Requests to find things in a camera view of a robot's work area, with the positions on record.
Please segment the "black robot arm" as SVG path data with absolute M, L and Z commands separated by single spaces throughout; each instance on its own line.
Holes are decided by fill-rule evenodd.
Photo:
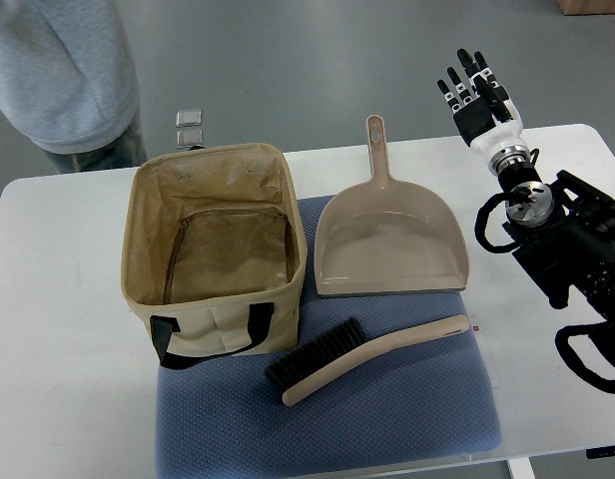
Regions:
M 511 253 L 555 309 L 578 289 L 602 322 L 569 325 L 555 336 L 565 364 L 583 381 L 615 394 L 615 200 L 567 171 L 551 184 L 535 168 L 539 152 L 498 151 L 489 168 L 501 186 L 478 211 L 478 243 Z

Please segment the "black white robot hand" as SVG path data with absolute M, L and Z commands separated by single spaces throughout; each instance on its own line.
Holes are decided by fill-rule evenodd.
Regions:
M 509 158 L 529 161 L 530 150 L 521 139 L 520 114 L 482 53 L 460 49 L 457 58 L 464 74 L 448 67 L 448 79 L 439 80 L 437 87 L 463 142 L 495 174 Z

